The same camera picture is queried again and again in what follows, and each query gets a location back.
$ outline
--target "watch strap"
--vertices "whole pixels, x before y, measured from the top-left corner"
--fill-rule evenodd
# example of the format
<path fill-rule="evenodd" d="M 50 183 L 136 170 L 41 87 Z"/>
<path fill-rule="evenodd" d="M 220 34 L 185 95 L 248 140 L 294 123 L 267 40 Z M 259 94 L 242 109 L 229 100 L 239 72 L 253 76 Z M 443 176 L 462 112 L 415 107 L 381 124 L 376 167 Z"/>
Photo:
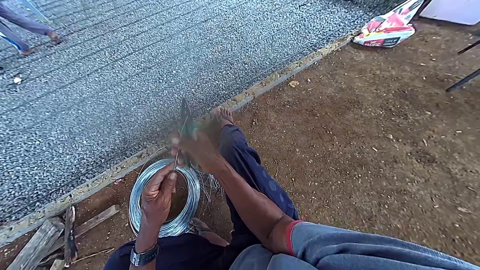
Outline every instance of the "watch strap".
<path fill-rule="evenodd" d="M 135 251 L 135 246 L 133 246 L 132 252 L 130 253 L 130 262 L 136 267 L 146 265 L 156 258 L 158 251 L 158 244 L 156 244 L 151 250 L 142 253 L 137 253 Z"/>

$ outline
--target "galvanized wire coil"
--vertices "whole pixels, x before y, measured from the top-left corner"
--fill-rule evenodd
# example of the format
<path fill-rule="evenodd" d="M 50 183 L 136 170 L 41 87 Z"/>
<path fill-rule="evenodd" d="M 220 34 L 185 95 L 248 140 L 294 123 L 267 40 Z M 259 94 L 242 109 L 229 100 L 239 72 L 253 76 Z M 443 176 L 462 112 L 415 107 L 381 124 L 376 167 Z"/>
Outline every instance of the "galvanized wire coil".
<path fill-rule="evenodd" d="M 167 158 L 159 160 L 143 171 L 138 177 L 135 185 L 133 185 L 130 194 L 129 219 L 130 226 L 135 235 L 138 235 L 140 229 L 140 220 L 142 217 L 142 209 L 140 207 L 140 198 L 142 190 L 150 181 L 150 178 L 160 169 L 174 162 L 175 159 Z M 188 223 L 192 220 L 197 211 L 198 200 L 200 199 L 200 185 L 198 182 L 197 172 L 192 168 L 176 167 L 175 171 L 179 172 L 187 182 L 188 197 L 183 210 L 172 220 L 166 221 L 160 228 L 158 237 L 177 236 L 184 233 L 188 228 Z"/>

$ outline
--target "dirt ground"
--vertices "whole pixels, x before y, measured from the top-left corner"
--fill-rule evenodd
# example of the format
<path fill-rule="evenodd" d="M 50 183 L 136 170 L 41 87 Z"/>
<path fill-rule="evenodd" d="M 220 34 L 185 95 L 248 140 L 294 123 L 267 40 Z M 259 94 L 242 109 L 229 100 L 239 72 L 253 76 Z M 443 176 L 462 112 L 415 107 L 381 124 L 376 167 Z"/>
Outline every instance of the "dirt ground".
<path fill-rule="evenodd" d="M 479 68 L 480 48 L 456 52 L 480 29 L 415 25 L 418 32 L 393 49 L 345 46 L 250 102 L 234 120 L 301 219 L 397 237 L 480 265 L 480 77 L 444 91 Z M 79 204 L 78 223 L 121 206 L 77 239 L 79 258 L 134 239 L 128 201 L 137 175 Z M 184 195 L 175 195 L 174 211 Z M 211 197 L 197 216 L 229 240 L 225 197 Z M 0 269 L 27 239 L 0 249 Z M 108 255 L 71 269 L 103 269 Z"/>

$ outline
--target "human arm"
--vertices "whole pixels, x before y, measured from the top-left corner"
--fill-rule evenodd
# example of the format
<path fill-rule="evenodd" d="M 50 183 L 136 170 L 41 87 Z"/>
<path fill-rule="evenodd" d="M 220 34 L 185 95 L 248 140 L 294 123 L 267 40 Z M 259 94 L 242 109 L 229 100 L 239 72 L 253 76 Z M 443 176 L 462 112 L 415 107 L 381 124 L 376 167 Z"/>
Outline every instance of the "human arm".
<path fill-rule="evenodd" d="M 275 253 L 288 253 L 285 231 L 293 219 L 264 194 L 253 189 L 221 156 L 205 134 L 197 132 L 196 141 L 189 138 L 180 141 L 177 135 L 172 143 L 174 156 L 180 147 L 199 162 L 202 170 L 214 175 L 243 222 L 265 247 Z M 181 152 L 178 154 L 178 164 L 183 166 Z"/>
<path fill-rule="evenodd" d="M 167 220 L 170 212 L 172 193 L 175 191 L 177 179 L 171 163 L 159 170 L 142 191 L 142 219 L 135 242 L 135 251 L 142 253 L 155 247 L 160 227 Z M 154 270 L 156 259 L 144 266 L 130 264 L 131 270 Z"/>

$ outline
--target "bare foot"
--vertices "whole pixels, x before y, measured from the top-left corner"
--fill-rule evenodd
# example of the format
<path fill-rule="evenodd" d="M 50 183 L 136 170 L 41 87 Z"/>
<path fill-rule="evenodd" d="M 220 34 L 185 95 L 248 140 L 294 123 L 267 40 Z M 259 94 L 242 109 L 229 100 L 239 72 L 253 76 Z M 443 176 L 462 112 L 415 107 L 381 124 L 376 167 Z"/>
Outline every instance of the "bare foot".
<path fill-rule="evenodd" d="M 205 222 L 198 218 L 192 218 L 192 221 L 188 224 L 188 232 L 199 235 L 207 239 L 210 243 L 215 245 L 227 246 L 228 242 L 214 233 Z"/>
<path fill-rule="evenodd" d="M 233 116 L 230 109 L 227 108 L 217 108 L 215 109 L 216 120 L 220 123 L 220 126 L 223 127 L 226 124 L 234 125 Z"/>
<path fill-rule="evenodd" d="M 57 32 L 49 31 L 47 36 L 52 41 L 52 45 L 58 45 L 61 43 L 60 35 Z"/>
<path fill-rule="evenodd" d="M 23 55 L 23 56 L 27 56 L 27 55 L 32 54 L 34 52 L 35 51 L 33 49 L 26 49 L 26 50 L 21 50 L 20 54 Z"/>

